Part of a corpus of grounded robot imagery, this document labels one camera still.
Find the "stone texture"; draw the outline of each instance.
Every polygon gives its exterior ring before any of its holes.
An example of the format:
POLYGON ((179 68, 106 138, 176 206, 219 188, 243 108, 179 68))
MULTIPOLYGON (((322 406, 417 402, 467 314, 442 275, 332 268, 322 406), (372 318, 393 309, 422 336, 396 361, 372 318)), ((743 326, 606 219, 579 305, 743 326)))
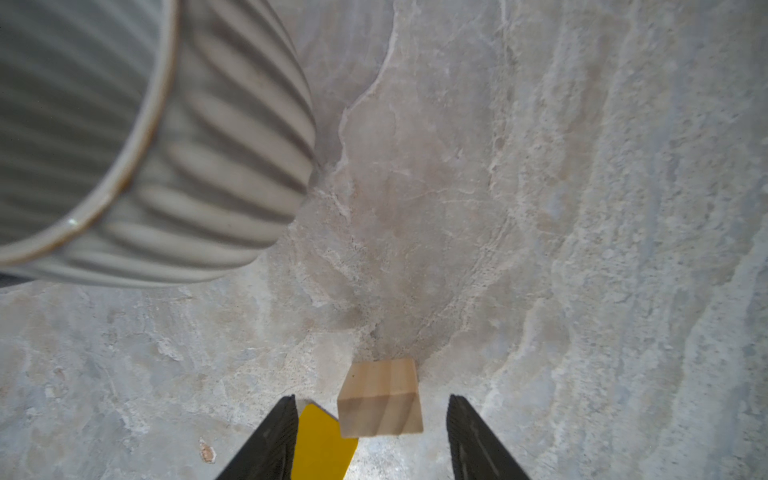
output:
POLYGON ((768 478, 768 3, 275 6, 310 199, 212 283, 3 290, 3 478, 213 479, 281 395, 405 356, 425 433, 350 480, 452 478, 450 393, 536 480, 768 478))

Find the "yellow block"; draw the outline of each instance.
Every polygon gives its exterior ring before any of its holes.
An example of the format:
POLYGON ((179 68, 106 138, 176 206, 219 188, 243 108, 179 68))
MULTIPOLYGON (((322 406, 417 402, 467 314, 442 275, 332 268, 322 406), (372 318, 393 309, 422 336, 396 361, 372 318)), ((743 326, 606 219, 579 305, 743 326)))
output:
POLYGON ((309 404, 299 417, 291 480, 342 480, 357 439, 341 438, 339 422, 309 404))

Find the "ribbed ceramic bowl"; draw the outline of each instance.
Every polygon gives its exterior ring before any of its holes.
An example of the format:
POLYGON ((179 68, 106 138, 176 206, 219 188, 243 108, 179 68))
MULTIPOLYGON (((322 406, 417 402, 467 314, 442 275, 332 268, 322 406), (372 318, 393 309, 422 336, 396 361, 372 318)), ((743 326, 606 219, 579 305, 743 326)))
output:
POLYGON ((315 124, 264 0, 0 2, 0 271, 211 280, 293 219, 315 124))

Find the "wood grain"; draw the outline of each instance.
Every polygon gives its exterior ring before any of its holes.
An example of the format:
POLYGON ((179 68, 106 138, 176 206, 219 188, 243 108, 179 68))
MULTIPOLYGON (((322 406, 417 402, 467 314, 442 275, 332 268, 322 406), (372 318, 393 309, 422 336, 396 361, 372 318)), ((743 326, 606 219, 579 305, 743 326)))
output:
POLYGON ((346 439, 424 431, 413 359, 353 363, 337 404, 346 439))

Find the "small debris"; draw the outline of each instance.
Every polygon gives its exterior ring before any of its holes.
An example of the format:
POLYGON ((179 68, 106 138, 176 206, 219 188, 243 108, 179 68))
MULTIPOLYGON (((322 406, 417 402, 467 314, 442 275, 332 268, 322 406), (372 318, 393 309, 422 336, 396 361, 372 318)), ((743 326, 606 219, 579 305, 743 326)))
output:
POLYGON ((216 463, 216 452, 203 439, 200 439, 200 456, 203 457, 203 462, 216 463))

